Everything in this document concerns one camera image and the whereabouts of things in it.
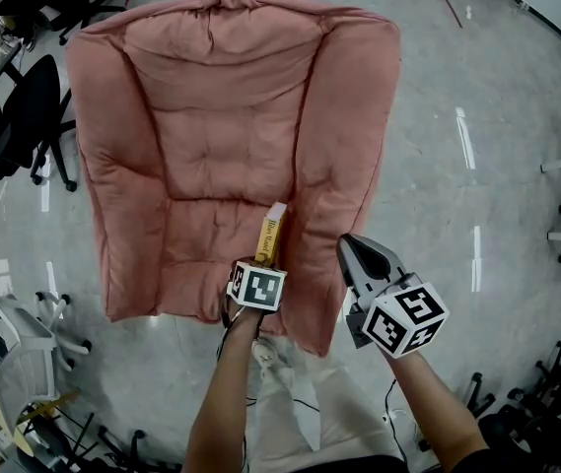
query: chair wheel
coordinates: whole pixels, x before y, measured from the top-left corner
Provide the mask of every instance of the chair wheel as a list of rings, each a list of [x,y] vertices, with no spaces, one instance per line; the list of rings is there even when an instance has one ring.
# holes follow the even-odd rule
[[[521,398],[524,397],[524,392],[521,389],[514,388],[508,393],[507,397],[513,401],[521,401]]]

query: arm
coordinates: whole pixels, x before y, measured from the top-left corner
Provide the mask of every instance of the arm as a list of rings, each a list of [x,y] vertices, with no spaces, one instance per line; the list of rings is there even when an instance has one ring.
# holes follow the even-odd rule
[[[259,319],[259,311],[244,310],[226,338],[192,426],[183,466],[186,473],[241,471],[249,352]]]
[[[488,448],[475,418],[420,354],[412,353],[399,359],[384,356],[418,427],[446,472],[452,471],[471,453]]]

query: pink cushion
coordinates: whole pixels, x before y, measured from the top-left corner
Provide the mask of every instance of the pink cushion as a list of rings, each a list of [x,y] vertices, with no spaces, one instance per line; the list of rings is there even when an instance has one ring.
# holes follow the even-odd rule
[[[263,327],[325,355],[398,77],[399,32],[306,0],[183,0],[84,29],[68,73],[106,313],[219,320],[233,260],[289,204],[281,311]]]

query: gray floor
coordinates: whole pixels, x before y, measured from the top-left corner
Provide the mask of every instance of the gray floor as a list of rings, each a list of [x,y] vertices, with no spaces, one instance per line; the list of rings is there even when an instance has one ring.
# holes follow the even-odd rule
[[[450,321],[424,351],[438,374],[462,393],[481,371],[501,402],[508,389],[531,380],[534,362],[561,339],[561,247],[545,239],[561,227],[561,172],[538,169],[561,158],[561,38],[511,0],[452,0],[463,30],[443,0],[328,1],[383,14],[402,31],[402,73],[367,235],[431,281],[450,307]],[[22,69],[45,53],[65,77],[54,35],[41,38]],[[11,87],[0,81],[0,101]],[[457,108],[465,113],[474,169]],[[146,453],[181,459],[221,328],[171,316],[107,322],[72,138],[64,148],[79,189],[66,192],[52,167],[49,212],[41,212],[45,193],[25,170],[0,183],[0,293],[29,300],[50,290],[51,262],[56,289],[74,298],[68,330],[95,345],[67,380],[83,390],[74,411],[94,409],[123,439],[142,428]],[[355,351],[340,324],[332,351],[383,407],[392,377],[375,348]],[[298,392],[313,401],[305,383]],[[398,389],[392,407],[405,408]],[[316,414],[298,412],[309,436],[316,434]],[[413,426],[396,415],[411,470],[420,471],[432,458],[416,451]]]

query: yellow book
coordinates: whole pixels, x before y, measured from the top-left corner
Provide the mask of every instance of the yellow book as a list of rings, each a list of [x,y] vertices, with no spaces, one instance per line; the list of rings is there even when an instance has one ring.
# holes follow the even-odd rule
[[[258,247],[256,248],[256,262],[263,266],[271,266],[278,252],[278,241],[280,239],[280,228],[284,220],[287,206],[284,203],[275,202],[262,221]]]

